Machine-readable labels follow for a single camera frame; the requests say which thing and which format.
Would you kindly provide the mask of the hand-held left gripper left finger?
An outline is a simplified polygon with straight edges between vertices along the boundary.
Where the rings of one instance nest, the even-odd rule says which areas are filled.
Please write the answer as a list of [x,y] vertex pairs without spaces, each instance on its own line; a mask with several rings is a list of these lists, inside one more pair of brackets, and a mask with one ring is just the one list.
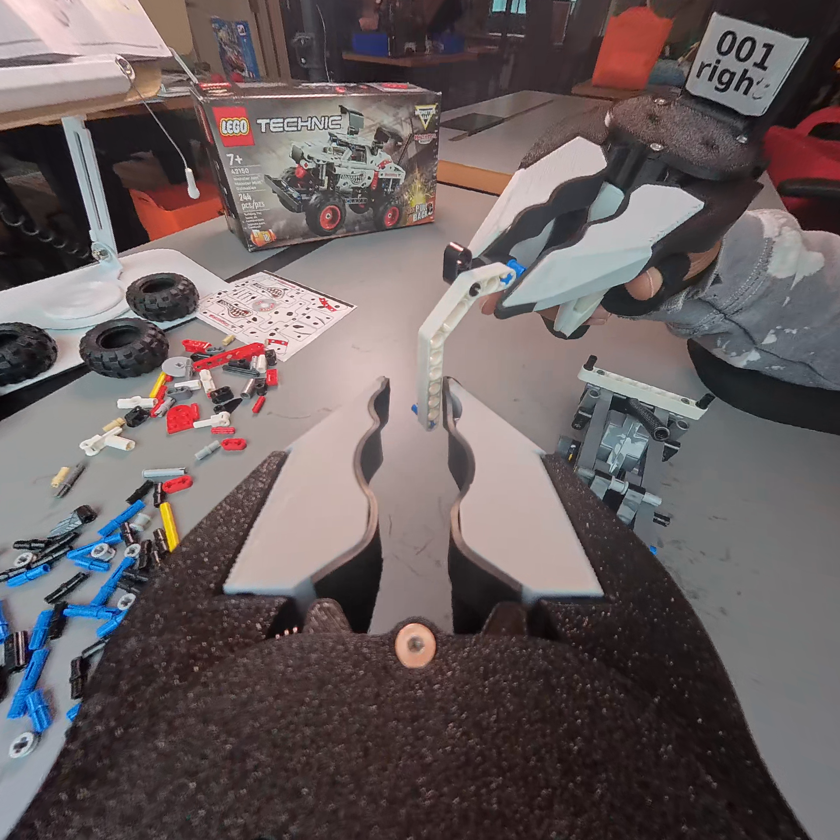
[[278,477],[224,583],[227,595],[313,596],[372,541],[371,480],[383,461],[391,385],[377,377],[285,451]]

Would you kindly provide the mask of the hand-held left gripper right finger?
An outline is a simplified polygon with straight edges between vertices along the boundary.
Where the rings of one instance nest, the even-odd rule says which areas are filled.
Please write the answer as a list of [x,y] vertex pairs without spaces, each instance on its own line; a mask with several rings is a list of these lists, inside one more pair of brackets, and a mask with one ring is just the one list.
[[546,452],[449,376],[444,428],[458,489],[451,511],[458,551],[523,602],[601,599]]

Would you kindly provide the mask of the grey black toy chassis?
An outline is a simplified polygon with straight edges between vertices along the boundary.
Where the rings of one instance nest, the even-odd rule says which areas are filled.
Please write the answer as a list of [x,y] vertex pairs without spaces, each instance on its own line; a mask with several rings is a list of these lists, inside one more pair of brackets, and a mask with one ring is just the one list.
[[579,437],[561,436],[554,453],[656,553],[654,528],[670,523],[659,494],[663,465],[715,396],[689,399],[610,372],[594,355],[577,377],[584,390],[571,428]]

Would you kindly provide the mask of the white bent toy beam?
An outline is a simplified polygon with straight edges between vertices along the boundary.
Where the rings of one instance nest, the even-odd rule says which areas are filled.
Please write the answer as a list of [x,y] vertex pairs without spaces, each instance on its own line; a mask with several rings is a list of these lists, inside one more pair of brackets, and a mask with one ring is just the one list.
[[475,259],[468,248],[450,243],[444,250],[443,277],[448,288],[423,321],[416,343],[414,412],[427,431],[443,412],[444,354],[448,336],[477,300],[506,290],[524,272],[514,258]]

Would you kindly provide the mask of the building instruction booklet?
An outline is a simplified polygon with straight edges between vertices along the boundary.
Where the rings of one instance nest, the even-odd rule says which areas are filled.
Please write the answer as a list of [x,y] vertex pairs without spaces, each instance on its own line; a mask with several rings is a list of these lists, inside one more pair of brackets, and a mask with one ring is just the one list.
[[137,1],[2,1],[1,59],[120,55],[158,59],[169,47]]

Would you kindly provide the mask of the grey desk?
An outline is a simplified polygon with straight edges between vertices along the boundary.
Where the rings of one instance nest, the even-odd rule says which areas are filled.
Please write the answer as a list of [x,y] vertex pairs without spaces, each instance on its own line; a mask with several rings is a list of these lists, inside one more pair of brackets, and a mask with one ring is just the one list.
[[[417,331],[445,290],[448,242],[469,242],[493,196],[437,189],[433,224],[342,238],[266,269],[354,305],[350,315],[281,368],[279,388],[253,423],[245,452],[196,467],[173,501],[180,533],[195,526],[270,451],[284,448],[374,378],[391,382],[380,503],[384,568],[371,631],[423,616],[450,631],[448,514],[457,486],[447,437],[412,412]],[[538,316],[497,320],[473,307],[445,346],[445,371],[544,449],[553,449],[581,394],[576,374],[595,354],[607,370],[698,398],[686,344],[658,322],[611,320],[581,340],[550,336]],[[134,451],[108,449],[64,500],[50,480],[84,455],[79,442],[117,417],[121,395],[154,376],[86,374],[28,403],[2,398],[2,567],[16,539],[32,539],[88,504],[98,524],[125,508],[142,470],[189,466],[205,434],[168,438],[158,423]],[[23,409],[15,414],[17,397]],[[838,838],[838,437],[787,427],[716,400],[665,466],[658,557],[692,604],[730,674],[777,785],[812,838]]]

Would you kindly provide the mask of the person's right hand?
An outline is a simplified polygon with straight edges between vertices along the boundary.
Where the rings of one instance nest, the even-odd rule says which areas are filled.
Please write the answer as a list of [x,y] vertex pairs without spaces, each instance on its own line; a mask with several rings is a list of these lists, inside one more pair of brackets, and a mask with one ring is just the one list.
[[627,283],[610,289],[584,323],[585,326],[602,326],[609,318],[639,318],[657,307],[657,294],[663,286],[663,277],[657,268],[648,268]]

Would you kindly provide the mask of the adjoining grey table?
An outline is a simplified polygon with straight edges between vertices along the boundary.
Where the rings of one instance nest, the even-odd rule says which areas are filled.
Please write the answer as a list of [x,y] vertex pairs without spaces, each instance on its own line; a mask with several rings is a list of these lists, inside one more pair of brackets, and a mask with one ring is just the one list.
[[525,90],[444,111],[437,181],[498,196],[533,142],[553,124],[609,104],[605,99]]

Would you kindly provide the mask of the orange bag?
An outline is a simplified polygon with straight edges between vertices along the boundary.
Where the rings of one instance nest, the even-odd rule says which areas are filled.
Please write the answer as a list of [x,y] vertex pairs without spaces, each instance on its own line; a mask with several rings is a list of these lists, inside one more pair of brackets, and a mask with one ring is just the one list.
[[630,7],[606,24],[591,84],[595,88],[639,91],[646,87],[673,27],[648,5]]

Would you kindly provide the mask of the pile of blue black pins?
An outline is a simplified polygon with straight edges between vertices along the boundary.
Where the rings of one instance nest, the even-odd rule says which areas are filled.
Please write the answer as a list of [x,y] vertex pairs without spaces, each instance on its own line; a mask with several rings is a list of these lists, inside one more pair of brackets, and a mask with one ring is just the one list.
[[123,624],[151,573],[180,542],[170,504],[163,501],[158,511],[162,527],[145,533],[151,519],[144,514],[143,500],[136,498],[97,531],[96,541],[77,545],[84,527],[97,518],[92,508],[81,506],[45,537],[12,543],[16,555],[2,569],[2,585],[10,589],[41,581],[62,560],[77,571],[44,595],[46,608],[30,628],[13,628],[2,611],[2,700],[9,693],[9,682],[14,683],[6,719],[26,718],[27,731],[40,736],[52,726],[55,716],[40,681],[55,642],[70,621],[81,620],[95,623],[96,637],[70,660],[68,682],[74,704],[66,717],[75,719],[94,659]]

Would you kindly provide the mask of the pile of red white pieces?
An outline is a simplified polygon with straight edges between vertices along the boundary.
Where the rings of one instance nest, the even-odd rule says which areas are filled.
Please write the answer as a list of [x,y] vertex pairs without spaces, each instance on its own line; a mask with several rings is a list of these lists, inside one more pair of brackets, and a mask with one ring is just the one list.
[[169,436],[208,429],[213,440],[196,460],[218,449],[245,449],[246,441],[235,436],[233,414],[243,403],[250,403],[254,414],[261,411],[269,390],[279,384],[277,351],[288,343],[269,339],[233,347],[234,338],[228,335],[219,346],[185,339],[182,346],[189,354],[166,359],[148,395],[119,399],[122,414],[79,443],[84,456],[91,458],[105,448],[130,452],[136,442],[127,431],[152,419],[162,419]]

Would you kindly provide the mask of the toy sticker sheet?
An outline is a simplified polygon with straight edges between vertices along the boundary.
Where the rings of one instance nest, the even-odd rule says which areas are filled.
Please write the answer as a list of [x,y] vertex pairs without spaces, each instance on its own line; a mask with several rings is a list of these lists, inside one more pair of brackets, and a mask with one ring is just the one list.
[[260,271],[202,298],[196,317],[242,344],[263,343],[278,361],[288,361],[354,309],[347,301]]

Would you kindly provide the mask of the black toy tyre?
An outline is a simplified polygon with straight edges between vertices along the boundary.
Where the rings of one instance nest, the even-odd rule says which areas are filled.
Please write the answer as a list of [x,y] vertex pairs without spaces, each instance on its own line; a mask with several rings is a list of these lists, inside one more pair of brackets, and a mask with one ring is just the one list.
[[56,362],[58,347],[50,335],[24,322],[1,324],[1,386],[27,382]]
[[100,323],[79,343],[82,362],[100,375],[128,379],[161,367],[169,354],[165,332],[139,318],[118,318]]
[[135,280],[125,298],[133,312],[156,323],[192,316],[199,302],[196,286],[174,272],[156,272]]

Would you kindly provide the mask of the orange storage bin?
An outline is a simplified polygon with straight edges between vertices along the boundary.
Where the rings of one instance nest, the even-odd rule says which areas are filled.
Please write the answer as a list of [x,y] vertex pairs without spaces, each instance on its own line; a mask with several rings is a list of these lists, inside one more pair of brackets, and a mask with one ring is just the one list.
[[150,241],[179,233],[224,216],[215,184],[197,181],[199,197],[192,199],[187,184],[163,185],[148,191],[129,189],[134,209]]

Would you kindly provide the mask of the white book stand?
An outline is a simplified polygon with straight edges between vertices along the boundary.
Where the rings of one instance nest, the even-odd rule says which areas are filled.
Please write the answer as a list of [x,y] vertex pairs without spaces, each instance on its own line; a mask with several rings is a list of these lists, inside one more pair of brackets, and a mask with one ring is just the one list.
[[81,268],[2,291],[2,323],[35,325],[58,347],[57,360],[47,372],[2,386],[2,395],[78,367],[81,336],[102,322],[130,313],[125,292],[141,277],[174,272],[189,279],[202,297],[225,288],[211,271],[171,248],[119,255],[83,112],[97,100],[128,92],[134,87],[133,79],[131,64],[118,55],[2,67],[2,130],[60,121],[86,210],[92,258]]

